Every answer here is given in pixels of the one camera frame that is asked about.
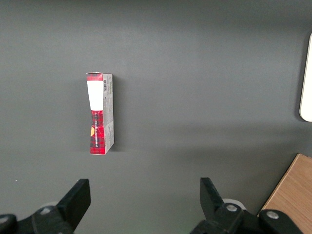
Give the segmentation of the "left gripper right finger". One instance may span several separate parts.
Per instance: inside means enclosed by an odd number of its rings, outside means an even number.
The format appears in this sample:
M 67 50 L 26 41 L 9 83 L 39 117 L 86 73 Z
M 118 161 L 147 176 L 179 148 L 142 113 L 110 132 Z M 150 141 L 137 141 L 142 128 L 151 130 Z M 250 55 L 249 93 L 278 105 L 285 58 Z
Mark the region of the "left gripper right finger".
M 226 203 L 211 179 L 200 179 L 200 205 L 205 219 L 194 234 L 301 234 L 293 220 L 279 210 L 262 210 L 253 215 L 237 204 Z

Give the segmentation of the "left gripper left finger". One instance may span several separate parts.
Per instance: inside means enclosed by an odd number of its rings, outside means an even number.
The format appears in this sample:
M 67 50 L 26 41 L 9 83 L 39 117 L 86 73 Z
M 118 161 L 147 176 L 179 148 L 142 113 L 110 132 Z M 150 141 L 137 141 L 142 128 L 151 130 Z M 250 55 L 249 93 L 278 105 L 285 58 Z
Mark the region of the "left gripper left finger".
M 91 204 L 90 183 L 79 179 L 56 205 L 39 208 L 18 221 L 14 214 L 0 215 L 2 234 L 73 234 Z

